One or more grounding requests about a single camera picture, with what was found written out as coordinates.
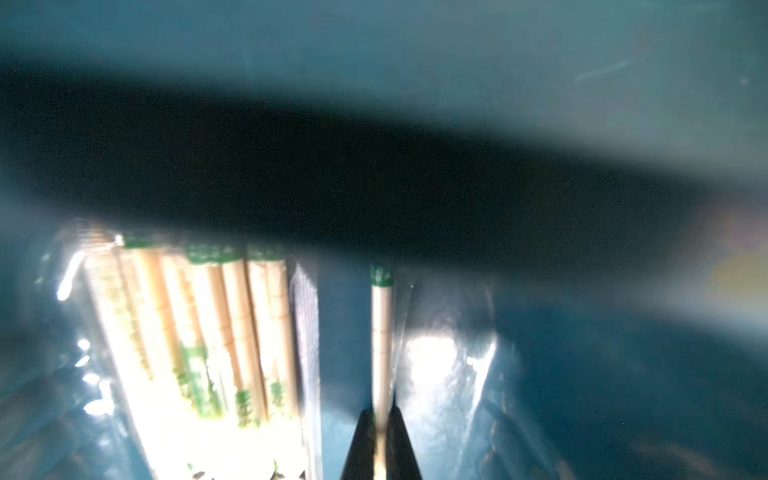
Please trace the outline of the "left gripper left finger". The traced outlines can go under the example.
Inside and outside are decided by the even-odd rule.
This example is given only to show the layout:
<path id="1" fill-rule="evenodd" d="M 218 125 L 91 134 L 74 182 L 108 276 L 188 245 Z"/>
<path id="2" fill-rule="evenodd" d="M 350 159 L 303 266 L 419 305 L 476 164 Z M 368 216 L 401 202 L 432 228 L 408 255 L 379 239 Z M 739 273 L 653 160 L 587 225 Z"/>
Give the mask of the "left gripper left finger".
<path id="1" fill-rule="evenodd" d="M 361 412 L 340 476 L 341 480 L 373 480 L 376 430 L 373 410 Z"/>

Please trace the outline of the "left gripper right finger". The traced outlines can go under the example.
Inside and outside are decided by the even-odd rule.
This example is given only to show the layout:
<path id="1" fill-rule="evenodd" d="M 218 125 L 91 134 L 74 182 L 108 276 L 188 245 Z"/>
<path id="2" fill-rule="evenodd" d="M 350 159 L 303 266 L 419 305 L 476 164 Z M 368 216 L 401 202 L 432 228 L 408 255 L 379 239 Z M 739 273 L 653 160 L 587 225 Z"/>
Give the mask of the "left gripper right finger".
<path id="1" fill-rule="evenodd" d="M 386 434 L 385 465 L 387 480 L 422 480 L 403 415 L 393 406 Z"/>

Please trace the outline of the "chopsticks pair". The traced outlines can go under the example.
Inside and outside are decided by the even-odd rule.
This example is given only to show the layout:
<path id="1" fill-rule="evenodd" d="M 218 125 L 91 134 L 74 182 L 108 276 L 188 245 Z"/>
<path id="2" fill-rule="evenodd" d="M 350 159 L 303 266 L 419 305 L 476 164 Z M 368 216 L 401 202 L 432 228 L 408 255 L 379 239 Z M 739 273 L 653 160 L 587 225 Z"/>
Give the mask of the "chopsticks pair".
<path id="1" fill-rule="evenodd" d="M 386 445 L 392 402 L 392 338 L 394 275 L 383 267 L 371 268 L 372 406 L 375 428 L 373 478 L 386 479 Z"/>

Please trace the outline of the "clear plastic storage box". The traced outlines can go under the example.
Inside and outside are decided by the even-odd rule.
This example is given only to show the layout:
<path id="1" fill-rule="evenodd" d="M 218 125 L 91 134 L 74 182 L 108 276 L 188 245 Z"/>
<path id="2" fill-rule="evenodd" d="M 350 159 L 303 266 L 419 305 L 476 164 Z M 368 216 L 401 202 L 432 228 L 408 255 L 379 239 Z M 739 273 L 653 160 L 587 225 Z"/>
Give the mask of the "clear plastic storage box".
<path id="1" fill-rule="evenodd" d="M 314 479 L 767 475 L 763 1 L 5 1 L 1 475 L 152 479 L 62 302 L 78 220 L 282 247 Z"/>

